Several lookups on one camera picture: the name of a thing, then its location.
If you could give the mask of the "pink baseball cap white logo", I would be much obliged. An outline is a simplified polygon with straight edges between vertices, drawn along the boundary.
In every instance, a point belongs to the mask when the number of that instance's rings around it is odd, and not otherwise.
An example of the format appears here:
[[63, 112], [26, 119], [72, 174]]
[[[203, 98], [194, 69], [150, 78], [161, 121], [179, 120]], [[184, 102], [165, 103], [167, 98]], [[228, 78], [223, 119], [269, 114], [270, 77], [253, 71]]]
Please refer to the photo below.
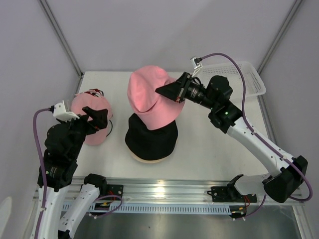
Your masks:
[[110, 121], [113, 116], [111, 105], [99, 89], [76, 94], [71, 103], [71, 112], [85, 121], [86, 145], [96, 146], [103, 143], [113, 128]]

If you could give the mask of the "red baseball cap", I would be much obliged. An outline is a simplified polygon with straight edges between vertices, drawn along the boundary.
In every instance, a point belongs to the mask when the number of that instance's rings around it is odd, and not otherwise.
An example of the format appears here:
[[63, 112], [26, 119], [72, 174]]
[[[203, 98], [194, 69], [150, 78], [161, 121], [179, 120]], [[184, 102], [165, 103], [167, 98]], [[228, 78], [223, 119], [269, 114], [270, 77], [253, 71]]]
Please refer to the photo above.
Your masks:
[[99, 89], [89, 89], [85, 93], [94, 95], [96, 97], [104, 97], [104, 92]]

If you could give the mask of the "pink bucket hat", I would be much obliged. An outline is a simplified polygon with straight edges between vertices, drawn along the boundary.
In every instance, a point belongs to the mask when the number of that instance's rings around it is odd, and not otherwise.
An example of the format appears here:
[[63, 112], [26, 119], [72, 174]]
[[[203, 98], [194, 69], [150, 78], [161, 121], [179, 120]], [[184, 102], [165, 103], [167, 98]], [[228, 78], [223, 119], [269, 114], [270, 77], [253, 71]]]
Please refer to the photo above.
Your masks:
[[156, 89], [175, 81], [163, 68], [143, 66], [130, 75], [127, 96], [135, 114], [149, 130], [162, 128], [181, 113], [184, 103], [176, 103], [156, 93]]

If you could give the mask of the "beige bucket hat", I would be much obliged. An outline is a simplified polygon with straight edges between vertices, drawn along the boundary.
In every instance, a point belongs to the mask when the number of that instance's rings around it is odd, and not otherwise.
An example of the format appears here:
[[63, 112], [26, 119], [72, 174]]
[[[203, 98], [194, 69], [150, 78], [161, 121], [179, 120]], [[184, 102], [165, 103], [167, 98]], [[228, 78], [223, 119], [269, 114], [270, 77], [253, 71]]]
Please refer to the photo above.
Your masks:
[[141, 159], [140, 157], [138, 157], [137, 155], [135, 155], [132, 151], [130, 151], [128, 149], [128, 152], [130, 154], [130, 156], [135, 159], [136, 161], [140, 162], [140, 163], [144, 163], [144, 164], [156, 164], [156, 163], [160, 163], [160, 162], [163, 162], [163, 161], [166, 161], [167, 159], [170, 159], [171, 158], [171, 155], [167, 156], [167, 157], [164, 157], [164, 158], [161, 158], [161, 159], [157, 159], [157, 160], [144, 160], [144, 159]]

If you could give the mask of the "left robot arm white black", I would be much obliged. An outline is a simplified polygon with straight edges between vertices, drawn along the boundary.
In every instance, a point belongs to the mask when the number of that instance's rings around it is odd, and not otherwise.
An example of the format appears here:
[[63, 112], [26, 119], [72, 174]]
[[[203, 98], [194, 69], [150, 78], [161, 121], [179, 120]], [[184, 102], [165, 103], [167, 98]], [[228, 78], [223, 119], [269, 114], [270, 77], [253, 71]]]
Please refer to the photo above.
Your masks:
[[71, 208], [62, 216], [65, 196], [77, 168], [86, 136], [106, 129], [108, 110], [83, 107], [84, 115], [67, 112], [64, 104], [49, 108], [58, 124], [47, 132], [46, 150], [40, 155], [37, 220], [33, 239], [72, 239], [89, 206], [107, 196], [106, 178], [89, 174]]

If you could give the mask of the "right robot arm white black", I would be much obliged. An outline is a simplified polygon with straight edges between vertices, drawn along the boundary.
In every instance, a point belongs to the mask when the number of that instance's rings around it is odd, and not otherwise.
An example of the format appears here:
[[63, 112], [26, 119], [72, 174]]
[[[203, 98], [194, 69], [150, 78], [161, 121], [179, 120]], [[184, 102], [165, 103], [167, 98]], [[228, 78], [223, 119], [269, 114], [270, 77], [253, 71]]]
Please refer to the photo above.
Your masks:
[[210, 109], [210, 122], [241, 143], [267, 169], [266, 174], [240, 174], [233, 178], [227, 185], [227, 195], [232, 201], [239, 201], [248, 194], [262, 194], [283, 203], [305, 182], [308, 161], [303, 156], [294, 157], [284, 152], [254, 129], [230, 101], [232, 92], [226, 77], [213, 76], [204, 87], [187, 72], [173, 83], [156, 89], [156, 93], [176, 103], [188, 99]]

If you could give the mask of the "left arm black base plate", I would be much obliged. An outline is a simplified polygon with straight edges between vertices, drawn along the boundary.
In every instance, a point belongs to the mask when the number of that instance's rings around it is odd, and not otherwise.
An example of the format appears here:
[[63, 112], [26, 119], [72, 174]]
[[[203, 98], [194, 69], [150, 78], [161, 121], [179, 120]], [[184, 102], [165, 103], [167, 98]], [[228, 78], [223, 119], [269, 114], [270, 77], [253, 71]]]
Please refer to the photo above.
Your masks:
[[109, 200], [109, 201], [119, 201], [120, 197], [123, 196], [124, 186], [120, 184], [109, 184], [107, 185], [107, 188], [102, 191], [102, 193], [99, 195], [102, 196], [108, 196], [107, 198], [103, 198], [103, 200]]

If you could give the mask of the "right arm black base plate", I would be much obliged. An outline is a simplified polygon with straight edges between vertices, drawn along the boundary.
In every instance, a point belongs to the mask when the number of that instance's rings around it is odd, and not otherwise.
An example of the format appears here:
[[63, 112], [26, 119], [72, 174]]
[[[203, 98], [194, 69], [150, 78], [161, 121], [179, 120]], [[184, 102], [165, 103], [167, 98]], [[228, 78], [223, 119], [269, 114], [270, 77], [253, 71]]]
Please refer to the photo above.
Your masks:
[[242, 195], [235, 189], [235, 182], [243, 176], [243, 174], [237, 175], [226, 186], [212, 186], [207, 194], [216, 203], [257, 203], [255, 194]]

